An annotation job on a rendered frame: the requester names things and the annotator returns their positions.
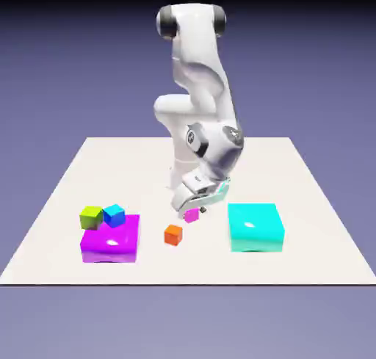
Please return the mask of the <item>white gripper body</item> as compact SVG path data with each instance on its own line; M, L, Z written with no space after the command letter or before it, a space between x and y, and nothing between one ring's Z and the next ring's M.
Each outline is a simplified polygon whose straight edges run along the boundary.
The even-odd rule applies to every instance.
M230 186L230 179L220 182L205 180L203 183L182 182L174 191L171 206L175 211L189 211L222 201Z

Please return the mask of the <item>small blue cube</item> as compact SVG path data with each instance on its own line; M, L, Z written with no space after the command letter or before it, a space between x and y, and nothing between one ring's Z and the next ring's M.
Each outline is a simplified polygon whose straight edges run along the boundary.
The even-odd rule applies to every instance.
M111 228L116 228L126 221L125 210L118 204L103 209L103 220Z

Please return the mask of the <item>small green cube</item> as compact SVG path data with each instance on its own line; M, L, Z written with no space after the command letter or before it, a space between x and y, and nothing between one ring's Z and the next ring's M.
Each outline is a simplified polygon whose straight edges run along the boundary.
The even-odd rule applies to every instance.
M103 209L100 206L86 206L79 215L81 229L98 230L103 222Z

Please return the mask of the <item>large cyan box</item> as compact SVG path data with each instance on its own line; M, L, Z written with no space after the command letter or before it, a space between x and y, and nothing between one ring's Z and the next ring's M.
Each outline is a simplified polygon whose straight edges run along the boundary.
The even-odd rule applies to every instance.
M274 203L229 203L232 252L281 252L285 229Z

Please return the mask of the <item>small orange cube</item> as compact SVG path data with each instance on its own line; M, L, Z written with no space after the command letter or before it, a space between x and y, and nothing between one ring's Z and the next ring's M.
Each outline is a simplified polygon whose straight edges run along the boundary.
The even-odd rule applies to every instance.
M177 225L168 225L164 230L164 242L169 245L177 246L183 238L183 228Z

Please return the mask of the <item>large magenta box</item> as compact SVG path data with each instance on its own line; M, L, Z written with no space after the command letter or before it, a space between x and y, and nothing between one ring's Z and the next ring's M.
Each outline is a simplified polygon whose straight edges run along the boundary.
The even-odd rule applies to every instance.
M84 263L134 263L140 232L140 215L127 214L115 228L103 222L98 230L86 230L80 242Z

